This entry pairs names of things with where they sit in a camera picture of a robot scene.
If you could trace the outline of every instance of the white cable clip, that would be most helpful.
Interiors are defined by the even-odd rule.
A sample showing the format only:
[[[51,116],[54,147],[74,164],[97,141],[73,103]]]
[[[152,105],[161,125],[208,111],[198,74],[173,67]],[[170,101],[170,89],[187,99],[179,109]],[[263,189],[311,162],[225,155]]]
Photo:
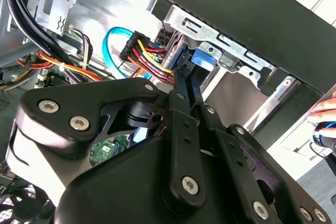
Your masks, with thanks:
[[[62,62],[61,65],[59,65],[59,71],[64,72],[65,70],[65,63]]]

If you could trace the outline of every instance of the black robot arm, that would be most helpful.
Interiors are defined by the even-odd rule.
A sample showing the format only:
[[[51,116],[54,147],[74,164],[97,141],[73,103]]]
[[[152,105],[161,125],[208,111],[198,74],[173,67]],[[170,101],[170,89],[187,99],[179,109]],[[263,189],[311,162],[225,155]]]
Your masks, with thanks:
[[[55,224],[331,223],[244,128],[223,127],[189,76],[174,76],[169,94],[134,78],[23,96],[7,161],[51,197]],[[150,129],[146,140],[87,165],[93,143],[138,127]],[[36,159],[56,189],[31,175]]]

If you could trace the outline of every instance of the cooling fan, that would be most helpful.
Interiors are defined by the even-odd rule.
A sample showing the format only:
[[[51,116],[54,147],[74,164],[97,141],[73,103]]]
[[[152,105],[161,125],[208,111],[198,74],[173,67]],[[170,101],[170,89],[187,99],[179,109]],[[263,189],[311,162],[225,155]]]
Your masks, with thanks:
[[[50,218],[55,210],[42,189],[22,178],[15,178],[1,194],[1,199],[3,203],[0,205],[0,213],[3,215],[9,211],[12,215],[8,219],[0,220],[0,224],[34,223],[39,219]],[[13,205],[5,204],[8,199]]]

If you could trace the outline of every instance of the finger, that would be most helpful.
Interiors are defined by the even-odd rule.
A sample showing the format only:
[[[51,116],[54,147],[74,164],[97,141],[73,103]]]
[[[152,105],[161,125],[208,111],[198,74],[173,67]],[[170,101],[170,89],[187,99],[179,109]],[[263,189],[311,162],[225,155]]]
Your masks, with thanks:
[[[336,129],[335,129],[335,128],[321,129],[321,130],[319,131],[319,133],[320,133],[322,136],[336,138]]]
[[[336,109],[336,98],[320,102],[314,108],[312,108],[312,112],[320,112],[325,110],[334,110]]]
[[[313,123],[335,122],[336,121],[336,110],[330,110],[330,111],[324,111],[324,112],[311,114],[308,117],[308,121],[313,122]]]

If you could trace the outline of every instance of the silver screw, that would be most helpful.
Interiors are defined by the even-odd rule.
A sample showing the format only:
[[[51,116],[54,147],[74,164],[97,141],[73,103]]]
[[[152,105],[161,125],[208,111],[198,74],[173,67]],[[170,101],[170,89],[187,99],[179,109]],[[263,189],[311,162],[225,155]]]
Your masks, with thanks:
[[[38,104],[38,107],[41,111],[43,111],[45,113],[49,113],[49,114],[55,113],[59,110],[58,104],[56,102],[50,101],[50,100],[41,101]]]
[[[182,178],[182,186],[191,195],[198,193],[198,184],[192,177],[185,176]]]
[[[253,202],[253,209],[256,212],[256,214],[263,220],[268,220],[268,211],[267,209],[263,206],[258,201]]]
[[[324,216],[324,214],[319,209],[315,208],[314,212],[315,212],[316,216],[320,219],[320,221],[322,221],[322,222],[327,221],[326,217]]]
[[[236,127],[236,130],[238,131],[239,134],[243,135],[244,131],[242,128]]]
[[[307,220],[309,220],[309,221],[313,221],[312,216],[310,215],[310,213],[308,213],[308,211],[307,211],[305,208],[300,207],[300,211],[301,211],[301,213],[303,214],[303,216],[305,216],[305,218],[306,218]]]
[[[211,107],[208,107],[208,111],[211,113],[211,114],[215,114],[215,110]]]
[[[177,96],[178,96],[179,98],[181,98],[182,100],[184,99],[184,96],[181,95],[181,94],[179,94],[179,93],[177,93]]]
[[[154,90],[153,87],[152,87],[151,85],[149,85],[149,84],[146,84],[145,87],[146,87],[148,90],[150,90],[150,91]]]
[[[90,122],[82,116],[74,116],[70,119],[70,126],[76,131],[86,131],[90,127]]]

